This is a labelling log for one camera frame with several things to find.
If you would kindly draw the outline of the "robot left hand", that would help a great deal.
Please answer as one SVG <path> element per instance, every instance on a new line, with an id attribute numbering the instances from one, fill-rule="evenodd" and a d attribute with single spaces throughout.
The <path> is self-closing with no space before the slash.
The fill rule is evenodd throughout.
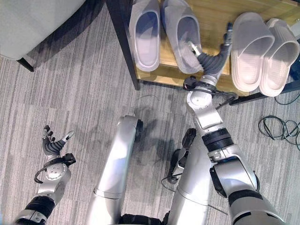
<path id="1" fill-rule="evenodd" d="M 42 148 L 47 159 L 54 156 L 59 156 L 66 142 L 75 134 L 75 132 L 69 131 L 64 137 L 56 141 L 55 137 L 52 137 L 53 131 L 50 130 L 49 125 L 45 125 L 42 132 Z"/>

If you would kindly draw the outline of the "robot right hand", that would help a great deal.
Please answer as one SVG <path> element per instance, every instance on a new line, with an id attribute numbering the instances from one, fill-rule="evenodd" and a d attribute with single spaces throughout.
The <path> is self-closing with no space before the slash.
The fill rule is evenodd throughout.
<path id="1" fill-rule="evenodd" d="M 232 37 L 233 37 L 233 24 L 229 22 L 227 24 L 226 33 L 223 36 L 223 43 L 220 45 L 220 51 L 217 55 L 209 55 L 200 50 L 200 47 L 193 42 L 188 41 L 187 47 L 197 58 L 200 65 L 204 69 L 205 75 L 211 75 L 217 80 L 219 79 L 223 67 L 231 53 L 232 49 Z"/>

